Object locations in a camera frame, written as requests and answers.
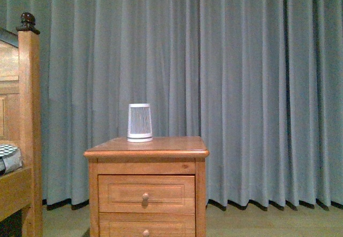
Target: nightstand drawer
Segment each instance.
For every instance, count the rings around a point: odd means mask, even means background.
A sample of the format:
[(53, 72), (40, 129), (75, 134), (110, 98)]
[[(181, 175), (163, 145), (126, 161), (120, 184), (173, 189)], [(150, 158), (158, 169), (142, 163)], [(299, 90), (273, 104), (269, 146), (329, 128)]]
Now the nightstand drawer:
[(101, 213), (101, 237), (195, 237), (191, 214)]
[(100, 212), (195, 213), (194, 176), (99, 175)]

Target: wooden bed frame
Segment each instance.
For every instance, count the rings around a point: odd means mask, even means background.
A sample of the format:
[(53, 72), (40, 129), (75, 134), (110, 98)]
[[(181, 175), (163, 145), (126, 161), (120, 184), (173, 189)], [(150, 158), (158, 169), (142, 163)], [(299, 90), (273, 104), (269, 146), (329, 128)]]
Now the wooden bed frame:
[(18, 36), (0, 30), (0, 144), (20, 147), (23, 167), (0, 177), (0, 221), (21, 210), (22, 236), (42, 236), (39, 31), (21, 15)]

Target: drawer knob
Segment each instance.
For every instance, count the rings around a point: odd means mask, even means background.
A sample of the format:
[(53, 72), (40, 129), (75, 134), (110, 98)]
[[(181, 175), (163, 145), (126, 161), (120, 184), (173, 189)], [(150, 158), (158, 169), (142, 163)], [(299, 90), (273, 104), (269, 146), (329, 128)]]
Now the drawer knob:
[(148, 193), (144, 193), (143, 196), (142, 196), (142, 199), (143, 199), (143, 201), (148, 201), (148, 199), (149, 199), (149, 194), (148, 194)]
[(144, 236), (144, 237), (149, 237), (149, 236), (150, 236), (149, 230), (145, 230), (145, 231), (143, 232), (143, 236)]

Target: blue curtain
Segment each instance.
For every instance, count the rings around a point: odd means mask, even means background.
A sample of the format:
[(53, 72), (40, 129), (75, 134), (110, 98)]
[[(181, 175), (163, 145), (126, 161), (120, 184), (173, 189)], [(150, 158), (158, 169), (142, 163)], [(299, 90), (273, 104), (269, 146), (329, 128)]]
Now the blue curtain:
[(207, 197), (343, 204), (342, 0), (1, 0), (41, 31), (43, 196), (88, 199), (83, 152), (125, 136), (201, 135)]

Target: bed post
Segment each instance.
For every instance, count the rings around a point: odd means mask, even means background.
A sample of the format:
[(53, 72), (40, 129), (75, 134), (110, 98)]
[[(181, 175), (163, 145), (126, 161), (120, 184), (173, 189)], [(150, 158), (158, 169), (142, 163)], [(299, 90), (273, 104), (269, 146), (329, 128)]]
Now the bed post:
[(21, 15), (19, 41), (20, 148), (24, 166), (31, 169), (31, 203), (22, 209), (23, 236), (42, 237), (42, 174), (39, 37), (35, 18)]

